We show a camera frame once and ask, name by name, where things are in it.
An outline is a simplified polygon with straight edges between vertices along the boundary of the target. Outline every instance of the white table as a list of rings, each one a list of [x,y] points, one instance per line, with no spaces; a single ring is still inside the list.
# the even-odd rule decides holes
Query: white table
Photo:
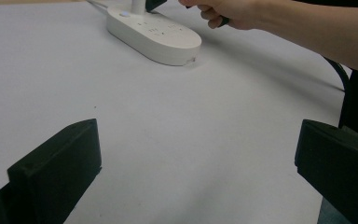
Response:
[[[324,59],[260,31],[200,34],[183,67],[149,61],[86,2],[0,6],[0,188],[6,169],[65,126],[96,118],[103,169],[65,223],[314,224],[322,196],[294,165],[303,119],[337,124]]]

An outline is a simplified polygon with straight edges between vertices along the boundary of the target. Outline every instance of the power outlet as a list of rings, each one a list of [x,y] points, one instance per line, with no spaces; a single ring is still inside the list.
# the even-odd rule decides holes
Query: power outlet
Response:
[[[132,13],[131,5],[114,5],[106,23],[109,33],[158,63],[185,65],[200,51],[197,33],[155,11]]]

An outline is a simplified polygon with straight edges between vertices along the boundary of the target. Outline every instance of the hand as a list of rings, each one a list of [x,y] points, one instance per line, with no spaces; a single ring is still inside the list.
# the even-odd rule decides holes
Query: hand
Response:
[[[229,18],[228,25],[233,28],[255,28],[255,0],[179,0],[179,3],[187,7],[198,6],[201,17],[212,29],[221,24],[221,16]]]

